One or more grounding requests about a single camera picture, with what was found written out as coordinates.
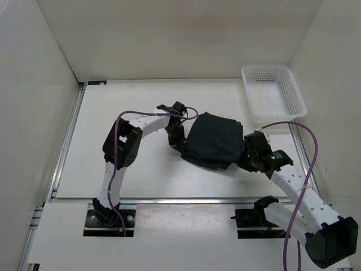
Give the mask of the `dark navy sport shorts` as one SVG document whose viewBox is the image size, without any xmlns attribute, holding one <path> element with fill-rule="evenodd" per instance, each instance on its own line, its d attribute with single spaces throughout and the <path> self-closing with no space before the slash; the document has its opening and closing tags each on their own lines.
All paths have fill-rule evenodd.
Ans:
<svg viewBox="0 0 361 271">
<path fill-rule="evenodd" d="M 200 167 L 226 170 L 239 161 L 244 146 L 241 122 L 205 112 L 193 123 L 181 158 Z"/>
</svg>

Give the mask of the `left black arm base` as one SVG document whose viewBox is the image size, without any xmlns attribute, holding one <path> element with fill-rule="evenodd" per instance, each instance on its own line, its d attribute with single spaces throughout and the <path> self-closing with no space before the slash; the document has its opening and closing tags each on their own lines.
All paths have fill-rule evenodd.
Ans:
<svg viewBox="0 0 361 271">
<path fill-rule="evenodd" d="M 112 213 L 111 220 L 107 220 L 95 210 L 89 207 L 86 214 L 83 236 L 84 237 L 133 237 L 136 219 L 135 209 L 121 209 L 118 211 L 122 216 L 122 221 L 116 213 Z"/>
</svg>

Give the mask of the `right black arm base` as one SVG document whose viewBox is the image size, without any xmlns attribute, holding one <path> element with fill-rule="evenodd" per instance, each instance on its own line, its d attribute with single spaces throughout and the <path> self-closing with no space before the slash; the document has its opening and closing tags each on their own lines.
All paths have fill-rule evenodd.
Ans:
<svg viewBox="0 0 361 271">
<path fill-rule="evenodd" d="M 265 208 L 278 203 L 274 196 L 266 196 L 254 202 L 252 209 L 235 209 L 230 219 L 236 221 L 238 239 L 280 239 L 286 232 L 277 224 L 266 220 Z"/>
</svg>

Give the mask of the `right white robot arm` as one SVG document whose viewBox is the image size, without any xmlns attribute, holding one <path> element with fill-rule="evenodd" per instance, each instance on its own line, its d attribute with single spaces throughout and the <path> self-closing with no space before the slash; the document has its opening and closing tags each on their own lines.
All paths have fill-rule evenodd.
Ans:
<svg viewBox="0 0 361 271">
<path fill-rule="evenodd" d="M 352 217 L 343 218 L 304 184 L 292 159 L 282 150 L 245 150 L 238 167 L 264 173 L 295 203 L 296 216 L 290 235 L 305 248 L 311 261 L 325 269 L 356 253 L 359 226 Z"/>
</svg>

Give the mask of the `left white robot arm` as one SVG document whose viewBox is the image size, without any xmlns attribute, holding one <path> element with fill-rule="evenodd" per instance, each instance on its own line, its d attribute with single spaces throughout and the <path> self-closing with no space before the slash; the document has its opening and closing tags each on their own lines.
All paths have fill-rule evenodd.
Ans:
<svg viewBox="0 0 361 271">
<path fill-rule="evenodd" d="M 179 102 L 172 107 L 162 104 L 151 113 L 125 111 L 119 115 L 102 147 L 105 175 L 100 195 L 93 199 L 94 209 L 104 225 L 112 226 L 118 220 L 122 181 L 127 167 L 137 158 L 141 140 L 164 129 L 169 146 L 183 153 L 186 137 L 182 121 L 187 119 L 187 109 Z"/>
</svg>

